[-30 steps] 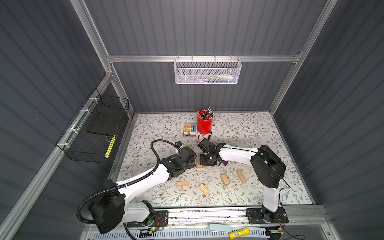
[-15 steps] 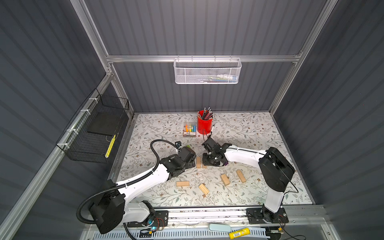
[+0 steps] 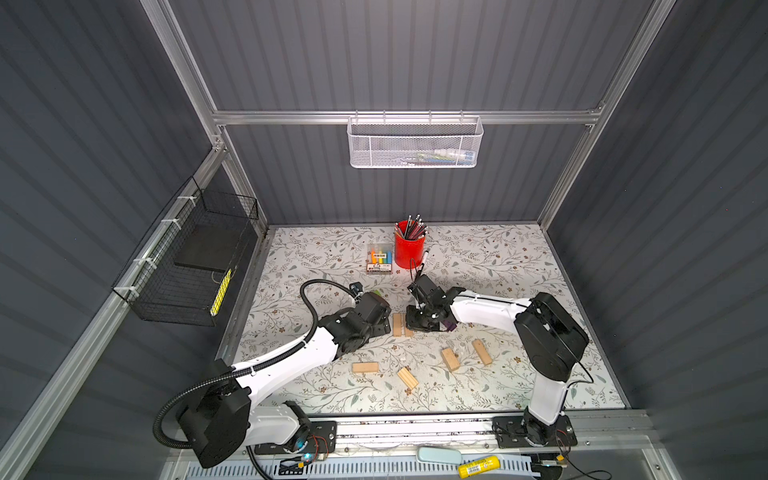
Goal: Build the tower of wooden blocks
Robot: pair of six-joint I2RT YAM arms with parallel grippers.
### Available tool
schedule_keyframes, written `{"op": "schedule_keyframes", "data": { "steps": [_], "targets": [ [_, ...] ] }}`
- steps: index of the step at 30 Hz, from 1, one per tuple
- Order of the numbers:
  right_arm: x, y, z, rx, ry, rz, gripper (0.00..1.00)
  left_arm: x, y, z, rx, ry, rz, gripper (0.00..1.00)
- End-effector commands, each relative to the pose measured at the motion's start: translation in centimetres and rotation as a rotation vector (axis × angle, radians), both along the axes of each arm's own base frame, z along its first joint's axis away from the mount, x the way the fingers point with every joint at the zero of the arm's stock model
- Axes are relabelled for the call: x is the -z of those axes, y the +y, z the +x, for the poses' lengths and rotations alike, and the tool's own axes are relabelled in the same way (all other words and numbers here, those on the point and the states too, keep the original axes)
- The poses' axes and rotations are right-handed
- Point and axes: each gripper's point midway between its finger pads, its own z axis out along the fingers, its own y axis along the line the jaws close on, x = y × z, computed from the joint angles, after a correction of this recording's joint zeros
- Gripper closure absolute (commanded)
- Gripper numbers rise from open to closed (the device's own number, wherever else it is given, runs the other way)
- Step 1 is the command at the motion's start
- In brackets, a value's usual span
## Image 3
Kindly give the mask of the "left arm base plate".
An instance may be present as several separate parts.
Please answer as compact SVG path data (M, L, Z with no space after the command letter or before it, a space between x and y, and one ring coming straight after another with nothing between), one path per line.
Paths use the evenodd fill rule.
M336 449L337 426L334 421L302 424L285 443L257 444L253 450L258 455L333 453Z

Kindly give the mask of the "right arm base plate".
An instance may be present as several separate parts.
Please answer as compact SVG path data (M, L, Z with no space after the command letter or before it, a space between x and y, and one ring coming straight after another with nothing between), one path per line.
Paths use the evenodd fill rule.
M499 448L573 447L578 439L570 418L559 415L547 425L528 411L522 415L497 416L492 419L492 432Z

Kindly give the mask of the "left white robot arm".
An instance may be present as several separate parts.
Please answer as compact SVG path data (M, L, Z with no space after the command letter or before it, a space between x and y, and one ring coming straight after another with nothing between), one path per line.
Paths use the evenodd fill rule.
M262 402L312 369L328 365L390 331L391 307L373 292L351 292L354 305L323 317L307 295L312 316L305 336L257 359L228 366L180 399L177 422L199 465L212 468L242 447L274 445L288 453L314 451L312 422L294 401Z

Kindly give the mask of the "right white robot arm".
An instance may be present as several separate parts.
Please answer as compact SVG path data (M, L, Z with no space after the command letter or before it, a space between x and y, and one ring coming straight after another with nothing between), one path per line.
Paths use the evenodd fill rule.
M533 393L522 414L492 420L499 447L578 444L564 406L575 384L572 370L581 362L589 338L555 297L540 292L530 299L505 299L462 287L445 291L426 275L417 276L408 291L415 303L406 308L406 326L413 331L453 331L465 323L518 335L536 372Z

